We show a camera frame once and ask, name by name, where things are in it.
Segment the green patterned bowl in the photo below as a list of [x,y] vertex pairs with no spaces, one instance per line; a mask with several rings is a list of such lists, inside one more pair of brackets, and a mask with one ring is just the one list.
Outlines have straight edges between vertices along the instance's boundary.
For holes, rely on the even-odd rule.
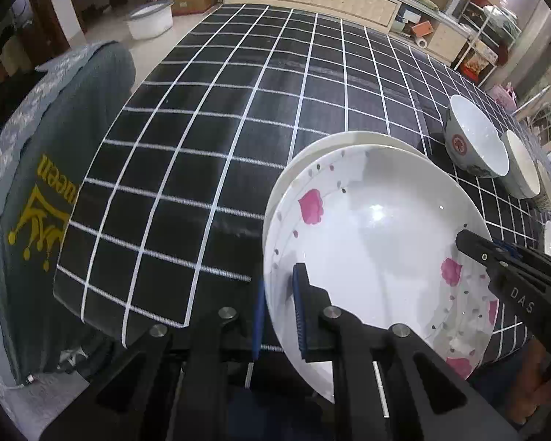
[[536,162],[537,176],[540,181],[540,192],[533,198],[533,204],[538,211],[551,211],[551,179],[540,160]]

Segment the plain white bowl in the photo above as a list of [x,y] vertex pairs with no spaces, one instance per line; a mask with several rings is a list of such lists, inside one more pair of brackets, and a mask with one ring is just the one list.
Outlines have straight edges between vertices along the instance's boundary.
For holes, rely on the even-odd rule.
[[505,190],[516,199],[537,197],[540,194],[540,179],[526,146],[512,130],[503,133],[501,141],[509,156],[509,172],[501,179]]

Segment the white plate pink flowers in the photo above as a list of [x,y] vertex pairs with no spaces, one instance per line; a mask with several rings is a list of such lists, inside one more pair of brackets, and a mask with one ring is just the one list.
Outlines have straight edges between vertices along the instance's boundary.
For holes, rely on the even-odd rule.
[[285,191],[263,248],[263,280],[274,332],[292,366],[333,399],[332,366],[308,363],[298,347],[291,274],[373,327],[405,323],[458,375],[488,348],[498,313],[486,269],[461,253],[462,230],[489,229],[468,194],[410,151],[361,144],[322,156]]

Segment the white bowl red pattern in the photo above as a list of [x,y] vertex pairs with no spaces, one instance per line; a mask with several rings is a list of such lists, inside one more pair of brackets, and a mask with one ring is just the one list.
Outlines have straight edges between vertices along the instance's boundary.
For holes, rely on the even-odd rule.
[[509,156],[493,123],[459,94],[450,96],[444,139],[447,152],[460,169],[481,178],[509,173]]

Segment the plain white plate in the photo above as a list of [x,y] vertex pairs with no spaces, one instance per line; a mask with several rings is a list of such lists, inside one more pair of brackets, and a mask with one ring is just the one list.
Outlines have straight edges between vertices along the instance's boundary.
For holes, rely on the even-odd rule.
[[350,130],[350,132],[337,132],[333,135],[325,136],[309,146],[302,149],[292,160],[285,166],[284,171],[277,178],[273,189],[270,192],[270,199],[267,202],[267,208],[274,208],[278,201],[284,196],[285,190],[288,189],[292,180],[298,176],[310,163],[319,159],[326,153],[347,146],[357,146],[357,144],[381,144],[381,146],[393,146],[410,151],[415,155],[423,156],[419,150],[410,144],[396,139],[393,136],[387,136],[380,132],[366,132],[365,130]]

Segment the black white checkered tablecloth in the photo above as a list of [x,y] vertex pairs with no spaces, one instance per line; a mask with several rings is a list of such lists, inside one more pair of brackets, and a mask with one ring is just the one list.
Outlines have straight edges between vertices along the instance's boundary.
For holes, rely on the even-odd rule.
[[492,236],[533,247],[551,211],[454,166],[449,100],[532,135],[485,92],[404,42],[330,16],[225,5],[152,70],[87,169],[58,259],[56,299],[115,340],[189,323],[262,261],[263,215],[312,142],[369,130],[412,146],[462,187]]

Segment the pink bag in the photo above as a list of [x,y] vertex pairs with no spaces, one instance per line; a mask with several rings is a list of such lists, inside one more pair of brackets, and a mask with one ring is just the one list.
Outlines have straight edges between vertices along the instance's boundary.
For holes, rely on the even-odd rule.
[[518,107],[518,99],[511,83],[505,87],[495,85],[490,88],[489,95],[500,104],[507,112],[514,112]]

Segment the white metal shelf rack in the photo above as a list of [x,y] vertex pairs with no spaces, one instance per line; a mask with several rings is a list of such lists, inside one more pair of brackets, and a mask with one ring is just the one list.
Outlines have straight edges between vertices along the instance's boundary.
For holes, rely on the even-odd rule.
[[452,68],[481,86],[508,60],[522,30],[500,0],[468,0],[459,23],[470,35]]

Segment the white mop bucket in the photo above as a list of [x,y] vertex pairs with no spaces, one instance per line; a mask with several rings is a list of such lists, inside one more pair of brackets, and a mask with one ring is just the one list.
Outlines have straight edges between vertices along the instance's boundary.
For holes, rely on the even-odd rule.
[[172,0],[160,0],[144,4],[126,17],[129,34],[133,40],[157,38],[173,27]]

